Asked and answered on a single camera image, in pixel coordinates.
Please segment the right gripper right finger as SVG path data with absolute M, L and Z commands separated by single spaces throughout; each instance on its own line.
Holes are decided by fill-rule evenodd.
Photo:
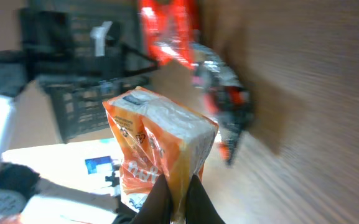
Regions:
M 185 221 L 186 224 L 225 224 L 197 175 L 192 176 L 187 191 Z

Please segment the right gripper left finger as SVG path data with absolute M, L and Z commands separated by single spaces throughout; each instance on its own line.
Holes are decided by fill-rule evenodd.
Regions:
M 169 224 L 172 199 L 164 174 L 160 175 L 146 201 L 130 224 Z

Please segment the orange small snack box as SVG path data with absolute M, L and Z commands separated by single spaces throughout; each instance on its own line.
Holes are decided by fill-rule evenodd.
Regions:
M 123 157 L 121 201 L 140 211 L 157 178 L 165 175 L 173 202 L 172 223 L 184 223 L 193 175 L 202 176 L 218 125 L 208 117 L 136 87 L 103 102 Z

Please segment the dark red snack packet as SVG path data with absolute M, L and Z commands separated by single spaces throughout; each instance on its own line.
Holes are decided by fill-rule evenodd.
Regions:
M 139 14 L 149 55 L 160 65 L 171 60 L 193 70 L 191 43 L 200 29 L 196 0 L 139 0 Z

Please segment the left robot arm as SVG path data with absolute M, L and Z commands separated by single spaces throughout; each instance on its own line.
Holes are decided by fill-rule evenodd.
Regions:
M 26 167 L 1 162 L 11 137 L 14 99 L 28 83 L 40 80 L 52 97 L 62 139 L 107 125 L 103 94 L 86 99 L 83 93 L 102 90 L 111 79 L 123 76 L 123 58 L 106 52 L 118 44 L 120 24 L 105 19 L 91 27 L 95 54 L 81 58 L 75 55 L 71 20 L 64 12 L 22 8 L 22 50 L 0 52 L 0 215 L 20 213 L 40 188 L 50 186 Z

